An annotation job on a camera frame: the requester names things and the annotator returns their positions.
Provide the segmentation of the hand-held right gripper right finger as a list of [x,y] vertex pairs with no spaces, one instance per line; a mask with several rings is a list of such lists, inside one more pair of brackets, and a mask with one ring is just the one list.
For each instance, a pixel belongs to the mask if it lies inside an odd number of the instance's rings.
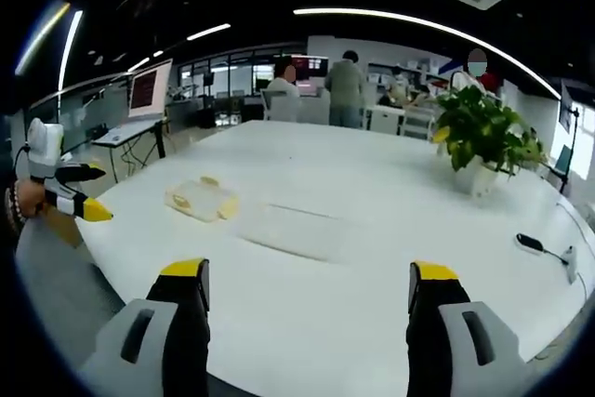
[[405,340],[409,396],[522,396],[528,366],[516,334],[473,301],[450,268],[410,264]]

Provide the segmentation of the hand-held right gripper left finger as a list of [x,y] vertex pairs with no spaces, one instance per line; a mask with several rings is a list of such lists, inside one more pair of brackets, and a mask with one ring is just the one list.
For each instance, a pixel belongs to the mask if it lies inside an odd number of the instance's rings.
[[206,396],[209,261],[162,269],[96,336],[79,376],[95,396]]

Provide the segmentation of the person's left hand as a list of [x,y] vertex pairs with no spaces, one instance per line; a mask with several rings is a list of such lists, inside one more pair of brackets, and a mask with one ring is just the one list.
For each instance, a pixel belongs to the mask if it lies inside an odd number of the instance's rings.
[[46,188],[30,179],[20,179],[15,184],[19,210],[25,218],[34,218],[44,213],[46,207]]

